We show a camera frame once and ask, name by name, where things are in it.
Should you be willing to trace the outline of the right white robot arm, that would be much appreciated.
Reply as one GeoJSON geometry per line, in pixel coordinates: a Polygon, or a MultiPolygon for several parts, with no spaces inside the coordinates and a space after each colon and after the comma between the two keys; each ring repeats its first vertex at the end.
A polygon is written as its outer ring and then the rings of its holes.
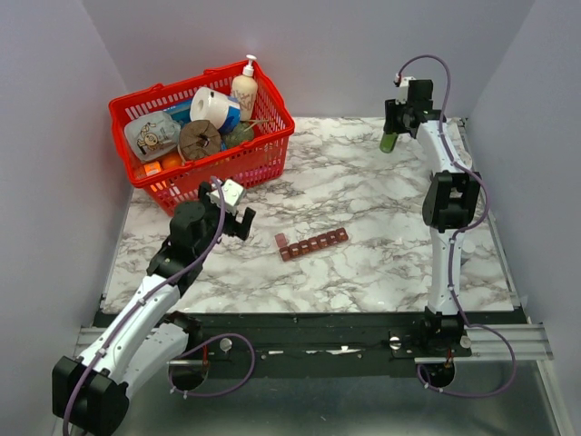
{"type": "Polygon", "coordinates": [[[458,344],[464,332],[458,308],[463,231],[474,219],[480,184],[463,170],[445,116],[433,107],[433,82],[399,76],[395,86],[399,96],[385,102],[384,138],[396,142],[409,134],[421,145],[431,174],[422,219],[432,242],[432,279],[417,344],[436,356],[458,344]]]}

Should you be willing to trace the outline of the brown weekly pill organizer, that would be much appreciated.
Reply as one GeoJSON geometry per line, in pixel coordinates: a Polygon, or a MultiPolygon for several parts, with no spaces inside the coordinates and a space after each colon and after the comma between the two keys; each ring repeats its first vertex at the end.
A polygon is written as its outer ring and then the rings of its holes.
{"type": "Polygon", "coordinates": [[[280,257],[284,262],[298,259],[339,243],[345,243],[348,239],[349,236],[343,227],[295,243],[289,243],[283,233],[277,233],[274,236],[280,257]]]}

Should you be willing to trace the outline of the green pill bottle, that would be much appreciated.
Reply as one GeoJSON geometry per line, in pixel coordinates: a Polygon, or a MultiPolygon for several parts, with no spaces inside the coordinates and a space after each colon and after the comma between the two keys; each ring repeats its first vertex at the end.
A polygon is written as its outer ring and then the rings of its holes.
{"type": "Polygon", "coordinates": [[[379,149],[384,154],[392,153],[394,148],[395,148],[395,145],[396,145],[398,138],[399,138],[399,135],[397,133],[390,133],[390,134],[384,133],[380,139],[379,149]]]}

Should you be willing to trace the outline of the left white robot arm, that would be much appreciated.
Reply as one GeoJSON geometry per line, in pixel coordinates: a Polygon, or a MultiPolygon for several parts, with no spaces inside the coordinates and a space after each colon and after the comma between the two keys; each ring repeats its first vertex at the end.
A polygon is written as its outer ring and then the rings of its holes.
{"type": "Polygon", "coordinates": [[[169,234],[132,299],[78,356],[64,356],[53,367],[53,413],[64,435],[72,428],[114,434],[134,394],[155,373],[172,358],[190,359],[200,351],[199,333],[164,317],[223,236],[248,238],[255,212],[237,215],[244,195],[232,179],[201,183],[196,200],[175,208],[169,234]]]}

